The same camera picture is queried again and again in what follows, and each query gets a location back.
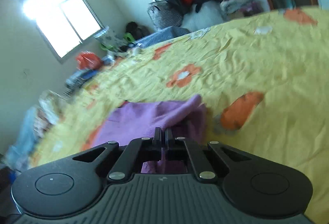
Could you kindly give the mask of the purple knit sweater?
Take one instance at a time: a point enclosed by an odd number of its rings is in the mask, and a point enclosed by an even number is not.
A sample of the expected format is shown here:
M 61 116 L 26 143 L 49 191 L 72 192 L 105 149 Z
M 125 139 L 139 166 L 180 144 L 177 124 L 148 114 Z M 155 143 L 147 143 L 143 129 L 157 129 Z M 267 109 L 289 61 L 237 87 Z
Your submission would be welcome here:
M 102 124 L 92 147 L 108 141 L 120 146 L 142 137 L 152 138 L 156 128 L 170 128 L 174 137 L 201 143 L 204 139 L 206 105 L 200 95 L 186 101 L 127 102 L 115 109 Z

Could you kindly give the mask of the light blue cloth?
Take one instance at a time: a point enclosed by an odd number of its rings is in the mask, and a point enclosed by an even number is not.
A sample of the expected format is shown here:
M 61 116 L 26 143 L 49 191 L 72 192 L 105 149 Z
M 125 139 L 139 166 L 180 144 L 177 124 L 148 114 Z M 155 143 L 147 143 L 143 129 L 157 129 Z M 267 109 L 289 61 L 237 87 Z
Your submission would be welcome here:
M 31 107 L 26 112 L 17 140 L 5 154 L 4 162 L 11 170 L 21 172 L 28 169 L 28 157 L 38 141 L 34 132 L 36 109 L 36 107 Z

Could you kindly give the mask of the yellow floral bedspread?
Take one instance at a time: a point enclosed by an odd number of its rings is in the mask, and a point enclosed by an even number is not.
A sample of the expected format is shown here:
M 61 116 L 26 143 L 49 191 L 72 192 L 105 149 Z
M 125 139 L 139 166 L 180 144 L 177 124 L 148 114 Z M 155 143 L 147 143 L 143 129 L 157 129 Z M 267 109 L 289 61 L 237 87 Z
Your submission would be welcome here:
M 88 149 L 123 102 L 187 100 L 207 108 L 205 141 L 303 172 L 306 214 L 328 223 L 328 11 L 275 10 L 199 30 L 104 67 L 37 144 L 29 166 Z

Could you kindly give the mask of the orange plastic bag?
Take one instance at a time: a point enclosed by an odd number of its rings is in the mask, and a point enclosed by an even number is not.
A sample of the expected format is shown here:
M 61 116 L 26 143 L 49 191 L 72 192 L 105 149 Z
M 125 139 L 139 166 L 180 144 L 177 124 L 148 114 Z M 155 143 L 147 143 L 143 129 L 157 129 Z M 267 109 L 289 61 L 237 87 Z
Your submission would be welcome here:
M 79 70 L 96 70 L 103 65 L 103 61 L 95 53 L 89 51 L 80 52 L 75 59 Z

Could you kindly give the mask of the white plastic bag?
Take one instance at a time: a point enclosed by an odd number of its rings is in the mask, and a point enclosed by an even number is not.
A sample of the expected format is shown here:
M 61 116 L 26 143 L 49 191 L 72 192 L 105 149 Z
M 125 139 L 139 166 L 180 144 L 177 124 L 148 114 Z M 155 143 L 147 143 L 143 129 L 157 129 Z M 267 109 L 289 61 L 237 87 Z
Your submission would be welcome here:
M 191 11 L 183 17 L 181 27 L 188 29 L 190 32 L 194 32 L 227 21 L 228 17 L 220 8 L 219 3 L 209 1 L 202 4 L 198 12 L 196 12 L 196 4 L 193 4 Z

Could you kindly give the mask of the checkered fabric bag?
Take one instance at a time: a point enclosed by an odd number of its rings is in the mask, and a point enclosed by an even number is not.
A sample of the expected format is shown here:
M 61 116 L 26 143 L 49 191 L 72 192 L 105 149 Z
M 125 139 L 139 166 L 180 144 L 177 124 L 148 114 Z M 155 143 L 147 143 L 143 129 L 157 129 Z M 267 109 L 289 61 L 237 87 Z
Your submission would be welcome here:
M 156 32 L 168 27 L 180 27 L 183 22 L 183 16 L 165 0 L 149 3 L 147 13 Z

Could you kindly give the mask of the black backpack by wall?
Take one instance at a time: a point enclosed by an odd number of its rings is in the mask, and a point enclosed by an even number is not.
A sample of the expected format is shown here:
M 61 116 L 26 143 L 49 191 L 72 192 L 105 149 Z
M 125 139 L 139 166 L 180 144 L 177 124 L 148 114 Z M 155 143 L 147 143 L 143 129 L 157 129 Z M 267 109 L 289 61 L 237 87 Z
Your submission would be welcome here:
M 129 22 L 125 26 L 125 32 L 130 33 L 135 40 L 140 40 L 151 34 L 146 26 L 138 25 L 136 22 Z

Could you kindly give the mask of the window with metal frame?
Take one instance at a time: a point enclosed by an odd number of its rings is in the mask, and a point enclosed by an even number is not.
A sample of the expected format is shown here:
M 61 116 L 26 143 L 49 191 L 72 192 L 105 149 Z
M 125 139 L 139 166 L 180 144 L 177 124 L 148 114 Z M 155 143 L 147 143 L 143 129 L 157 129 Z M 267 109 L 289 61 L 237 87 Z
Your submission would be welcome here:
M 104 29 L 87 0 L 25 0 L 22 11 L 59 61 Z

